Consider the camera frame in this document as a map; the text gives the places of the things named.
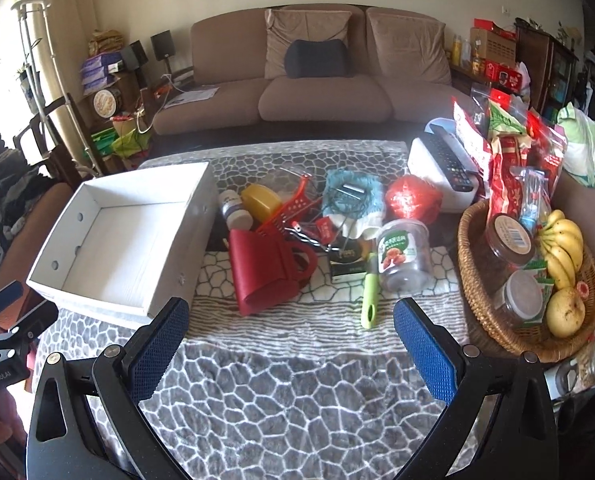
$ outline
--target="speaker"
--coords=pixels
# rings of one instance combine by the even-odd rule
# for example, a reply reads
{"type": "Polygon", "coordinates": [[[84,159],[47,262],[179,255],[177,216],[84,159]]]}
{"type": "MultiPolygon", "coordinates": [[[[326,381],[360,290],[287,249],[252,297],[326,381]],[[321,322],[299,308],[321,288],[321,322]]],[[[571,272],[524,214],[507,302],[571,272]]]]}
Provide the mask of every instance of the speaker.
{"type": "Polygon", "coordinates": [[[134,41],[129,46],[124,47],[120,51],[120,55],[124,62],[124,70],[135,72],[140,88],[147,88],[146,78],[140,67],[142,67],[143,64],[146,64],[148,57],[146,57],[146,52],[144,52],[144,48],[140,41],[134,41]]]}
{"type": "Polygon", "coordinates": [[[153,44],[153,52],[158,61],[175,56],[174,38],[171,36],[170,30],[151,36],[151,44],[153,44]]]}

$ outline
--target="remote control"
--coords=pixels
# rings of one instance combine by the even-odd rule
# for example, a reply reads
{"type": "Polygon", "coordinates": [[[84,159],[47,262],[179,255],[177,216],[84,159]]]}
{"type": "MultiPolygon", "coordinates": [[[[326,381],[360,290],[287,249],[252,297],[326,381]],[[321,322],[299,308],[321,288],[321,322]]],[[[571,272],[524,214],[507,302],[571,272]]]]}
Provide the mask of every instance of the remote control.
{"type": "Polygon", "coordinates": [[[420,134],[419,139],[431,153],[454,191],[469,193],[473,190],[473,184],[464,166],[441,136],[424,132],[420,134]]]}

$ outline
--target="coffee table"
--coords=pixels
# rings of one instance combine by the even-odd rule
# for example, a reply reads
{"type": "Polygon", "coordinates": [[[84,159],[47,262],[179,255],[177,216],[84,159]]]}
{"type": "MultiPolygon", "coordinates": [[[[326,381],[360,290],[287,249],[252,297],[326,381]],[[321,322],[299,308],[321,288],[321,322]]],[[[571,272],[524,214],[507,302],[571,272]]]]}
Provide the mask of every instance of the coffee table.
{"type": "MultiPolygon", "coordinates": [[[[145,166],[210,160],[219,190],[241,191],[283,162],[325,172],[352,167],[385,184],[404,173],[404,142],[302,141],[182,153],[145,166]]],[[[204,255],[188,338],[153,397],[140,403],[155,432],[194,479],[391,479],[443,409],[434,400],[391,320],[397,294],[383,294],[376,327],[361,328],[362,282],[333,285],[321,258],[298,298],[256,316],[238,313],[220,220],[204,255]]],[[[435,282],[417,299],[431,319],[464,344],[467,329],[455,268],[442,233],[431,237],[435,282]]],[[[97,356],[131,335],[67,310],[43,335],[46,356],[97,356]]],[[[100,432],[117,460],[126,457],[98,399],[100,432]]],[[[473,457],[471,433],[455,461],[473,457]]]]}

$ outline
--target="pillow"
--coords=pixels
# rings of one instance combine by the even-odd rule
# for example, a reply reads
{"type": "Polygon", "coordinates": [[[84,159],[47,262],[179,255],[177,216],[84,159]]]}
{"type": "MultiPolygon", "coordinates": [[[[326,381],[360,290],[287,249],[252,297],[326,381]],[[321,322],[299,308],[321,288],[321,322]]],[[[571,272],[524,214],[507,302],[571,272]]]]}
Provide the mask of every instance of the pillow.
{"type": "Polygon", "coordinates": [[[432,18],[371,14],[380,70],[387,77],[451,83],[444,53],[445,24],[432,18]]]}
{"type": "Polygon", "coordinates": [[[346,77],[349,51],[342,40],[295,40],[284,57],[284,70],[292,79],[301,77],[346,77]]]}
{"type": "Polygon", "coordinates": [[[266,9],[266,66],[264,77],[286,75],[284,57],[295,40],[342,40],[347,43],[348,10],[266,9]]]}

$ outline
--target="wicker basket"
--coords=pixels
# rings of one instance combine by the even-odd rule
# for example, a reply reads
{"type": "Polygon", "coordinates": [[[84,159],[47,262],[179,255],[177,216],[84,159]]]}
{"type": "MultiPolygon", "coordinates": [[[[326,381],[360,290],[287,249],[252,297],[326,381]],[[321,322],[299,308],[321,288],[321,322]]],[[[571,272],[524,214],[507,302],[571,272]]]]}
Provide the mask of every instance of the wicker basket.
{"type": "Polygon", "coordinates": [[[457,231],[457,259],[466,301],[488,335],[510,353],[520,355],[531,350],[543,363],[554,363],[570,357],[586,343],[595,330],[595,263],[589,248],[584,247],[584,260],[577,275],[577,279],[584,280],[590,290],[589,298],[584,302],[586,315],[581,328],[566,339],[554,338],[546,323],[533,328],[513,330],[493,316],[493,303],[485,290],[471,252],[471,243],[484,234],[488,209],[488,202],[473,204],[462,215],[457,231]]]}

